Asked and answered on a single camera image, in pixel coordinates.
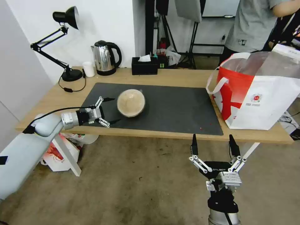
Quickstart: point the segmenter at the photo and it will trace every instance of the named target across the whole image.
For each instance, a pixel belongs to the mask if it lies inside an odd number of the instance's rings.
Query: white cup
[[[92,62],[84,62],[82,66],[87,77],[93,77],[95,75]]]

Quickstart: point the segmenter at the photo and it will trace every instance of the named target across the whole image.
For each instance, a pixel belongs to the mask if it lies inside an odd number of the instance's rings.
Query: stainless steel kettle
[[[117,67],[121,64],[122,55],[120,48],[112,42],[98,41],[91,46],[96,70],[99,75],[107,76],[116,72]],[[119,61],[115,61],[112,49],[116,49],[119,55]]]

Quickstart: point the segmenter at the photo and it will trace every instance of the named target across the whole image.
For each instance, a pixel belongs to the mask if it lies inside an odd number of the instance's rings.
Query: bag handle
[[[215,89],[211,92],[211,91],[208,89],[208,86],[210,85],[210,82],[212,81],[213,73],[215,72],[216,69],[214,69],[214,71],[210,74],[210,76],[209,76],[209,78],[208,78],[208,80],[207,80],[206,91],[207,91],[208,94],[215,94],[215,93],[219,92],[220,89],[223,87],[223,85],[224,85],[225,83],[228,83],[228,81],[229,81],[227,78],[222,77],[222,79],[219,81],[219,83],[217,84],[217,86],[215,87]]]

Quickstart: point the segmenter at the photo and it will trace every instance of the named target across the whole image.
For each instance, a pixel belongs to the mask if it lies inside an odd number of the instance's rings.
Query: wooden table
[[[101,83],[120,83],[120,84],[140,84],[140,85],[159,85],[159,86],[176,86],[176,87],[193,87],[205,88],[207,79],[212,73],[211,70],[173,70],[159,69],[157,75],[131,75],[130,68],[119,68],[117,72],[110,76],[87,77],[87,85],[80,92],[67,93],[56,84],[42,100],[29,112],[29,114],[17,125],[16,129],[23,131],[25,127],[40,113],[47,113],[55,109],[65,107],[81,106],[87,95],[97,82]],[[61,81],[63,87],[72,88],[73,90],[81,89],[84,85],[84,80],[80,79],[75,82]],[[206,135],[197,134],[198,140],[214,140],[228,141],[229,134],[232,134],[236,141],[242,142],[258,142],[258,143],[280,143],[291,144],[293,140],[288,133],[276,123],[270,130],[233,130],[229,129],[221,117],[220,111],[214,101],[212,101],[216,111],[219,123],[223,130],[223,135]],[[64,131],[65,133],[83,133],[83,134],[100,134],[100,135],[115,135],[115,136],[132,136],[132,137],[154,137],[154,138],[179,138],[192,139],[192,134],[160,132],[160,131],[145,131],[133,129],[119,128],[104,128],[104,127],[86,127],[78,126],[71,130]]]

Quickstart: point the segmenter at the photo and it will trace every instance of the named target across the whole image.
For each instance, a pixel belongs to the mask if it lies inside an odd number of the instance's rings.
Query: kettle handle
[[[119,55],[119,61],[116,62],[116,67],[119,67],[119,65],[121,64],[121,61],[122,61],[122,54],[121,54],[120,48],[115,43],[112,43],[112,42],[106,42],[106,45],[117,50],[117,53]]]

